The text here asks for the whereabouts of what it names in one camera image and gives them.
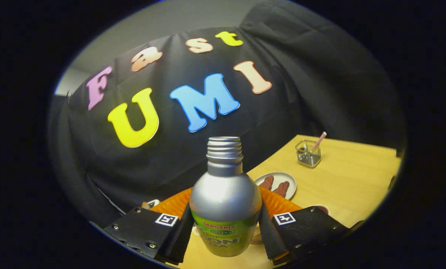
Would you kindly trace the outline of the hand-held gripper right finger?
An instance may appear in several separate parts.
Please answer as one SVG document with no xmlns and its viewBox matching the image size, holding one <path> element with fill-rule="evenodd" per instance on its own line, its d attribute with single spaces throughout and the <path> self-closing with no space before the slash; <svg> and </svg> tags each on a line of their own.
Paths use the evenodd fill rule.
<svg viewBox="0 0 446 269">
<path fill-rule="evenodd" d="M 274 265 L 301 262 L 352 232 L 318 206 L 302 208 L 266 188 L 259 190 L 263 201 L 260 232 Z"/>
</svg>

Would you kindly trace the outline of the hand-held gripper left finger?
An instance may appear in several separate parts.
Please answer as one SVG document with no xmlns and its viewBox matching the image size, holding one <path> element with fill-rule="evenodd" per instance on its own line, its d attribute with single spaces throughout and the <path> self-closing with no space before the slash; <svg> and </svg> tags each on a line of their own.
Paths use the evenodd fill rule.
<svg viewBox="0 0 446 269">
<path fill-rule="evenodd" d="M 150 209 L 134 207 L 103 230 L 132 252 L 178 265 L 184 260 L 194 223 L 191 191 L 188 188 Z"/>
</svg>

